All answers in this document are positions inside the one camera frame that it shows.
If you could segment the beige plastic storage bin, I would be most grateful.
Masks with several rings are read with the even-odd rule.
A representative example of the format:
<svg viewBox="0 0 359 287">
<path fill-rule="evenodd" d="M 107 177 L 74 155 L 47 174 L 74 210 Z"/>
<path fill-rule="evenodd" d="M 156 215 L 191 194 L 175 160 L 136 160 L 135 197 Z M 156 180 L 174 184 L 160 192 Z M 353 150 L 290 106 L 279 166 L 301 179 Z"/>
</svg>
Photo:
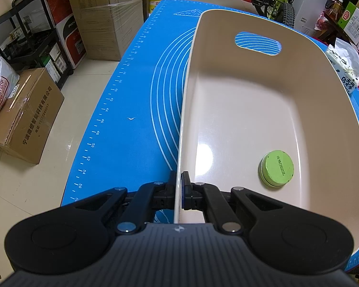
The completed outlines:
<svg viewBox="0 0 359 287">
<path fill-rule="evenodd" d="M 281 188 L 259 177 L 261 159 L 273 150 L 294 164 Z M 222 9 L 201 15 L 183 94 L 178 171 L 330 217 L 359 249 L 359 122 L 324 51 L 291 28 Z"/>
</svg>

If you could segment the white tissue pack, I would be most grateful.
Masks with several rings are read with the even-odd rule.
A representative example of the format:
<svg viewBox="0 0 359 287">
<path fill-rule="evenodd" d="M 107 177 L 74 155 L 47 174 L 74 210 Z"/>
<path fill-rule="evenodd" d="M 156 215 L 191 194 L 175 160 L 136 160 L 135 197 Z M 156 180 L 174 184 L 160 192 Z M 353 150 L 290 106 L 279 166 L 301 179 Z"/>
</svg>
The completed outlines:
<svg viewBox="0 0 359 287">
<path fill-rule="evenodd" d="M 334 45 L 328 45 L 325 54 L 351 95 L 359 87 L 359 53 L 351 44 L 337 38 Z"/>
</svg>

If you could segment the large stacked cardboard box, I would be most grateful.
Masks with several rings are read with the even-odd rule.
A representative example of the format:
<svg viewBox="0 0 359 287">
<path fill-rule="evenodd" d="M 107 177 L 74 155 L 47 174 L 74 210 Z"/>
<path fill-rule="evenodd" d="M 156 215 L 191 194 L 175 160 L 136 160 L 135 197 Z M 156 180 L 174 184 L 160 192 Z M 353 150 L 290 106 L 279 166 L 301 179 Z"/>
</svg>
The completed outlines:
<svg viewBox="0 0 359 287">
<path fill-rule="evenodd" d="M 144 23 L 142 0 L 69 0 L 87 57 L 119 61 Z"/>
</svg>

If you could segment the black metal shelf rack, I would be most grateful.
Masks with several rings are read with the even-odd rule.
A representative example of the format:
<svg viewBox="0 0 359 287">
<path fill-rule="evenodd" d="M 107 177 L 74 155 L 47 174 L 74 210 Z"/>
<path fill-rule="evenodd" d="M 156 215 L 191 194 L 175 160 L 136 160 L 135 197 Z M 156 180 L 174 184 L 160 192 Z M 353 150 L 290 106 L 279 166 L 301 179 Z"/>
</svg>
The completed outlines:
<svg viewBox="0 0 359 287">
<path fill-rule="evenodd" d="M 20 35 L 2 49 L 0 55 L 16 71 L 44 67 L 55 80 L 59 89 L 68 77 L 74 73 L 70 61 L 59 41 L 56 28 L 48 13 L 45 0 L 38 0 L 43 8 L 42 15 L 46 18 L 49 28 L 34 32 L 21 18 L 21 11 L 36 0 L 14 0 L 12 8 L 0 16 L 0 25 L 9 20 L 14 28 L 20 29 Z"/>
</svg>

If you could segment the blue silicone baking mat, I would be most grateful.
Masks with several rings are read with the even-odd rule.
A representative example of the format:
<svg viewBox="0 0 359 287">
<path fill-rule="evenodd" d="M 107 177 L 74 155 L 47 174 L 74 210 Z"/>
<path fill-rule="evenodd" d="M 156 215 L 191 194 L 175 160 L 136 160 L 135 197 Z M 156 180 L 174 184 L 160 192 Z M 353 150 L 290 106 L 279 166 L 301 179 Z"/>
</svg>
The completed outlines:
<svg viewBox="0 0 359 287">
<path fill-rule="evenodd" d="M 68 176 L 63 204 L 113 187 L 137 190 L 178 171 L 181 114 L 196 27 L 223 6 L 166 0 L 137 33 L 93 112 Z M 359 122 L 359 92 L 350 101 Z M 349 267 L 359 264 L 359 249 Z"/>
</svg>

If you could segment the red white appliance box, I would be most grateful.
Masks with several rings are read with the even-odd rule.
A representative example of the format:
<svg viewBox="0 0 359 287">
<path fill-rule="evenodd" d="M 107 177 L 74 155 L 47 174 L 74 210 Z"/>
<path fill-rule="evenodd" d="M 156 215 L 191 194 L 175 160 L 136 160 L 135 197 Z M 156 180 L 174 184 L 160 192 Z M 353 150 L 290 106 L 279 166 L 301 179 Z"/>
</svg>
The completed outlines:
<svg viewBox="0 0 359 287">
<path fill-rule="evenodd" d="M 77 68 L 86 55 L 69 0 L 46 0 L 60 42 L 73 69 Z"/>
</svg>

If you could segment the green white product box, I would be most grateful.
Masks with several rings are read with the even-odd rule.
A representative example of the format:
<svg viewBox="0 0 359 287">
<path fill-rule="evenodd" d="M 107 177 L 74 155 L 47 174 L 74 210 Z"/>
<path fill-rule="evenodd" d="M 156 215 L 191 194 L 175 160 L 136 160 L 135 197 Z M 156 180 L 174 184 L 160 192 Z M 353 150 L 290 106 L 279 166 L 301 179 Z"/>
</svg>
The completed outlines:
<svg viewBox="0 0 359 287">
<path fill-rule="evenodd" d="M 349 2 L 338 20 L 338 26 L 357 45 L 359 43 L 359 8 Z"/>
</svg>

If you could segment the cardboard box on floor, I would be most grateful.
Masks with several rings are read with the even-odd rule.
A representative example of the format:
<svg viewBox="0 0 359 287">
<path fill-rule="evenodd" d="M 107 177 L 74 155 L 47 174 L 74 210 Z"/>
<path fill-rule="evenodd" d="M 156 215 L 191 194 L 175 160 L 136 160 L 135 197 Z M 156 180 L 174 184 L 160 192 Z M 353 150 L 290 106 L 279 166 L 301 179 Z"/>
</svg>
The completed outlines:
<svg viewBox="0 0 359 287">
<path fill-rule="evenodd" d="M 21 72 L 0 110 L 0 150 L 38 164 L 63 101 L 47 69 Z"/>
</svg>

